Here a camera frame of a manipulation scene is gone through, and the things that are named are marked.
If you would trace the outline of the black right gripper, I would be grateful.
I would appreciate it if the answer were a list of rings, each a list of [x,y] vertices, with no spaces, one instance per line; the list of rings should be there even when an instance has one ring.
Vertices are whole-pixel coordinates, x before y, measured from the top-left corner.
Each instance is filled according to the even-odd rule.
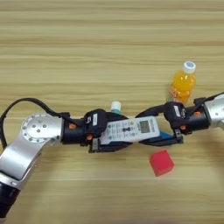
[[[158,105],[152,108],[147,108],[145,111],[139,113],[138,117],[146,116],[158,116],[165,110],[165,105]],[[183,105],[174,106],[174,137],[162,138],[154,137],[140,141],[140,144],[152,145],[152,146],[166,146],[172,144],[182,144],[183,135],[190,135],[194,131],[206,130],[209,128],[210,123],[208,121],[205,110],[200,107],[198,109],[195,106],[185,108]]]

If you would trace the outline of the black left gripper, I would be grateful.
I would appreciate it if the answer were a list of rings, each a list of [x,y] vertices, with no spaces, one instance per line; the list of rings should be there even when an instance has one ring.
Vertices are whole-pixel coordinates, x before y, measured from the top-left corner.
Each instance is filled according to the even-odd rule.
[[[127,116],[113,112],[106,113],[109,122],[126,120]],[[93,125],[93,122],[88,122],[86,118],[75,119],[75,123],[64,121],[61,142],[63,144],[79,144],[80,146],[88,146],[92,148],[93,141],[102,133],[100,124]],[[99,143],[98,152],[115,152],[130,146],[130,142],[110,142]]]

